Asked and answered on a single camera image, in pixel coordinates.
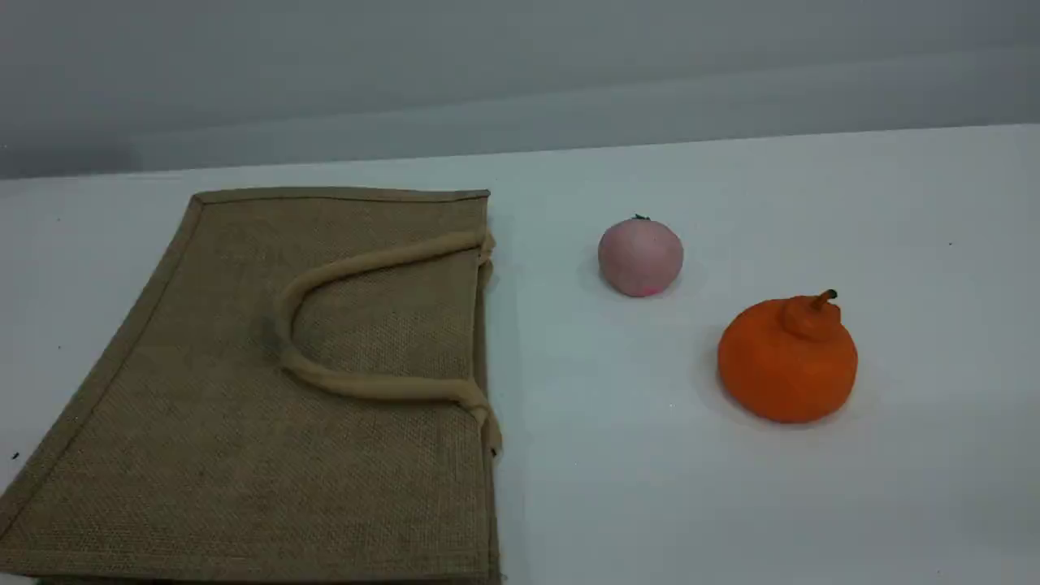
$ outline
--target burlap tote bag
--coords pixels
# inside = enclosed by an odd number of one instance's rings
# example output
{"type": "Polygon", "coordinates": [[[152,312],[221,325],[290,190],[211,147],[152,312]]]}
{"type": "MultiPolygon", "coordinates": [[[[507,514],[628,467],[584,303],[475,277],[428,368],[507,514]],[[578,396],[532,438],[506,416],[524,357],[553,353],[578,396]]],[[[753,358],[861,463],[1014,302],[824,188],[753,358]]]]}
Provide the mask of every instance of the burlap tote bag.
{"type": "Polygon", "coordinates": [[[192,198],[0,500],[0,570],[496,581],[487,197],[192,198]]]}

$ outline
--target fruit stem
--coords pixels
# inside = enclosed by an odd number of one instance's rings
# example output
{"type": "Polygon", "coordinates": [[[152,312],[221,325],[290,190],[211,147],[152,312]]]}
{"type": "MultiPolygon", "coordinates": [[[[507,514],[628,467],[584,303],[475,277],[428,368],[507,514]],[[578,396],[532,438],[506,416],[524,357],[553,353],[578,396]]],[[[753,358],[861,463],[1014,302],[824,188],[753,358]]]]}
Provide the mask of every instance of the fruit stem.
{"type": "Polygon", "coordinates": [[[837,299],[837,298],[838,298],[838,291],[833,288],[828,288],[827,290],[821,292],[818,297],[813,299],[812,303],[809,306],[818,311],[824,307],[824,303],[830,301],[831,299],[837,299]]]}

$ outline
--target gray wall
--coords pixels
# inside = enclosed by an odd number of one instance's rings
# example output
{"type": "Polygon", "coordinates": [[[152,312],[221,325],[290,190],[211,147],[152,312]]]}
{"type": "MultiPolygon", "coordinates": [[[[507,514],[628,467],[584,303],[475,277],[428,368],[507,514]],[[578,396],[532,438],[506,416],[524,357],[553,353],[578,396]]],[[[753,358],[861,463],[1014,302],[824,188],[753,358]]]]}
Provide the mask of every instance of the gray wall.
{"type": "Polygon", "coordinates": [[[1040,2],[3,0],[0,76],[0,176],[1040,122],[1040,2]]]}

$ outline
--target bag handle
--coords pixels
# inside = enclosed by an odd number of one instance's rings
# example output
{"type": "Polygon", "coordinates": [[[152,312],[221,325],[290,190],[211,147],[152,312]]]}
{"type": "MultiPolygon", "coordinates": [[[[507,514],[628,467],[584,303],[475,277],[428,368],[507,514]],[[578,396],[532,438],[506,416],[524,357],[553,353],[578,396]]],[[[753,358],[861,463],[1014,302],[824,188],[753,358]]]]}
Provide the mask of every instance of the bag handle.
{"type": "Polygon", "coordinates": [[[334,395],[378,401],[431,401],[446,400],[465,408],[477,427],[487,431],[488,444],[494,453],[502,446],[498,419],[491,409],[487,396],[472,375],[467,380],[443,380],[410,376],[383,376],[348,374],[326,367],[305,356],[292,340],[292,322],[296,312],[312,290],[334,280],[357,276],[366,272],[421,262],[463,250],[479,248],[478,265],[482,279],[490,270],[491,250],[495,240],[487,230],[451,232],[398,248],[388,248],[350,256],[311,269],[297,276],[275,301],[275,330],[282,347],[282,367],[301,380],[334,395]]]}

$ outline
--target pink ball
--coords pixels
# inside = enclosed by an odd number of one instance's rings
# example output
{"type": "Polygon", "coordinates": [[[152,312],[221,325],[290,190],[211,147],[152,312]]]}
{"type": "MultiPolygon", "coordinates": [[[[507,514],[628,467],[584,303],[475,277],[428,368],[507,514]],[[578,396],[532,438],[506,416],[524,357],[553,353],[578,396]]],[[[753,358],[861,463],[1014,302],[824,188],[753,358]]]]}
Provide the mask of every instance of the pink ball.
{"type": "Polygon", "coordinates": [[[668,288],[682,269],[682,241],[665,224],[635,215],[615,224],[599,240],[599,270],[629,297],[668,288]]]}

